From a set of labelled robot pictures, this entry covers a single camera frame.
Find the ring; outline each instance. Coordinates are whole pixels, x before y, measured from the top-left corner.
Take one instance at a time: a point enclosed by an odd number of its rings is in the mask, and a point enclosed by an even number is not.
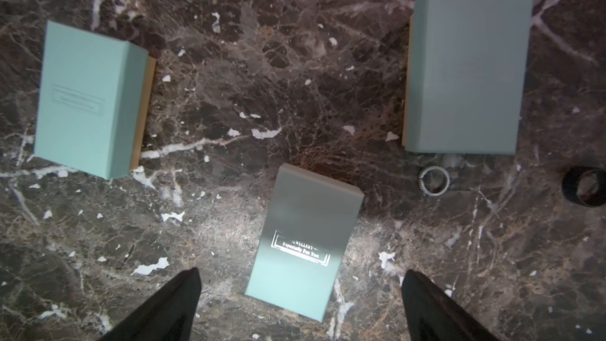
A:
[[[442,185],[441,189],[439,191],[435,192],[435,193],[432,193],[431,191],[429,191],[429,189],[427,189],[427,187],[425,186],[425,182],[423,182],[423,178],[425,177],[425,175],[427,175],[427,173],[429,171],[433,171],[433,170],[439,170],[439,171],[441,171],[442,174],[444,174],[444,177],[446,178],[446,183],[444,183]],[[421,172],[419,174],[419,187],[420,187],[420,190],[423,191],[423,193],[425,193],[425,195],[440,196],[443,193],[445,193],[446,190],[448,190],[448,188],[450,187],[450,174],[442,166],[429,166],[429,167],[426,167],[423,170],[421,170]]]
[[[584,178],[593,176],[595,185],[592,193],[579,195],[579,184]],[[562,180],[564,197],[573,203],[586,207],[599,207],[606,203],[606,170],[575,166],[570,169]]]

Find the teal jewelry box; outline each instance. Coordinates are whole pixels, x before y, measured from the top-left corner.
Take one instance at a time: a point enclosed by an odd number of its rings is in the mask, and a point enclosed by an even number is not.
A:
[[[514,154],[533,0],[417,0],[404,134],[416,153]]]
[[[155,64],[132,43],[49,21],[34,155],[105,179],[128,175]]]
[[[284,163],[246,295],[322,322],[364,194]]]

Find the silver ring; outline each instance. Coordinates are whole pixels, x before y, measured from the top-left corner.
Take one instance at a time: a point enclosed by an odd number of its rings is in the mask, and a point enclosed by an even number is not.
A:
[[[427,189],[427,187],[425,186],[425,182],[423,182],[423,178],[425,177],[425,175],[427,175],[427,173],[429,171],[433,171],[433,170],[440,170],[442,172],[442,174],[444,174],[444,177],[446,177],[446,184],[444,184],[444,186],[442,187],[442,189],[440,191],[436,192],[436,193],[432,193],[431,191],[429,191]],[[450,174],[442,166],[429,166],[429,167],[426,167],[423,170],[421,170],[421,172],[419,174],[419,187],[420,187],[420,190],[423,191],[423,193],[425,195],[440,196],[443,193],[445,193],[446,190],[448,190],[448,188],[450,187]]]

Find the marble floor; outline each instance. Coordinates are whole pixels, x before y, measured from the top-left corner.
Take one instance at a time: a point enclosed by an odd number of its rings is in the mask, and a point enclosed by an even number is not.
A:
[[[511,156],[386,141],[402,129],[413,4],[0,0],[0,339],[95,340],[193,266],[192,340],[407,340],[411,268],[502,340],[606,337],[606,209],[560,190],[568,167],[606,161],[603,0],[534,0]],[[48,19],[157,58],[130,177],[33,156]],[[366,195],[323,323],[244,295],[284,162]],[[429,164],[453,176],[438,199],[416,186]]]

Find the embossed label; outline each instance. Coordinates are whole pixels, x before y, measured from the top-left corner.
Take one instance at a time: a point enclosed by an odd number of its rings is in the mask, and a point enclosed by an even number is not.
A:
[[[97,116],[102,116],[105,104],[103,99],[57,85],[53,85],[53,102],[87,111]]]
[[[328,266],[330,261],[330,253],[325,248],[287,237],[280,231],[274,233],[271,247],[322,266]]]

